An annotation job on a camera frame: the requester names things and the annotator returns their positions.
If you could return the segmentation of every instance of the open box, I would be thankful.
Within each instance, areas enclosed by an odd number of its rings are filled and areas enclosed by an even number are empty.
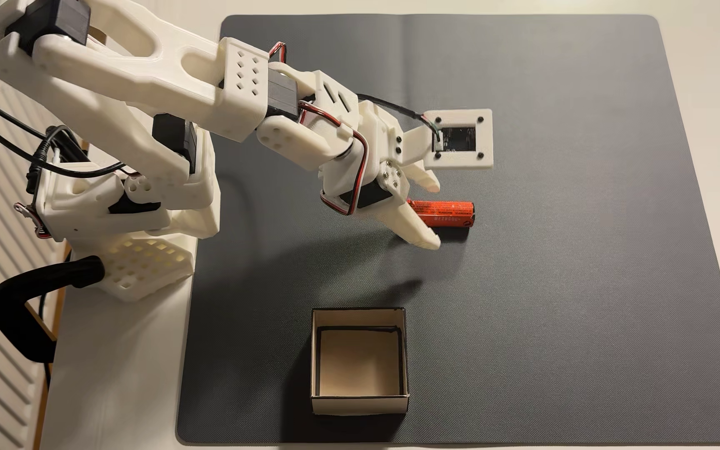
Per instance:
[[[405,310],[313,310],[310,398],[314,414],[406,413]]]

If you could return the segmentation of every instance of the robotic arm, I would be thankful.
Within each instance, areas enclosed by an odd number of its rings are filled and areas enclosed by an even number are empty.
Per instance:
[[[103,31],[130,54],[89,36]],[[269,62],[281,50],[280,62]],[[193,272],[191,255],[163,237],[218,232],[220,191],[210,132],[260,143],[306,170],[344,215],[370,215],[409,243],[440,239],[407,197],[412,179],[440,188],[432,169],[493,166],[490,110],[434,110],[403,131],[382,107],[320,70],[285,63],[232,37],[191,34],[123,0],[8,0],[0,6],[0,78],[76,134],[137,172],[72,178],[43,170],[20,211],[41,237],[68,240],[75,259],[95,255],[97,286],[138,300]],[[128,107],[153,116],[149,132]],[[92,162],[54,164],[98,169]]]

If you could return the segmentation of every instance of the ventilation hole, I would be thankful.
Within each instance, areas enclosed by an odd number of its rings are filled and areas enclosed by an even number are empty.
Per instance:
[[[74,184],[71,185],[71,193],[74,195],[79,195],[83,192],[85,192],[85,189],[87,189],[90,185],[85,179],[77,178],[74,181]]]
[[[326,86],[326,83],[324,83],[324,90],[326,91],[326,94],[330,97],[330,100],[335,103],[335,96],[332,95],[332,90],[330,90],[329,86]]]
[[[346,99],[343,97],[343,93],[338,92],[337,97],[341,99],[341,103],[343,103],[343,107],[346,108],[346,112],[352,112],[352,110],[349,109],[349,103],[347,103]]]

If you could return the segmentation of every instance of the table surface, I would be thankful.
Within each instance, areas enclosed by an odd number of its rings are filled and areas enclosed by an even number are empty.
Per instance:
[[[716,0],[141,3],[161,18],[214,40],[222,20],[230,14],[653,15],[663,35],[720,265],[720,2]],[[185,236],[175,240],[195,250],[195,240]],[[41,448],[185,448],[175,436],[175,416],[190,286],[191,280],[187,280],[138,303],[118,302],[95,289],[70,290],[62,315]]]

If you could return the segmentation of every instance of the textured mat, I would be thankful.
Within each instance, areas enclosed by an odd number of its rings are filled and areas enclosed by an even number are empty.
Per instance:
[[[215,138],[177,432],[189,443],[720,443],[720,273],[647,16],[235,16],[358,93],[491,108],[495,168],[438,173],[440,250],[335,214],[315,172]],[[402,120],[405,128],[415,124]],[[410,411],[310,414],[310,310],[404,306]]]

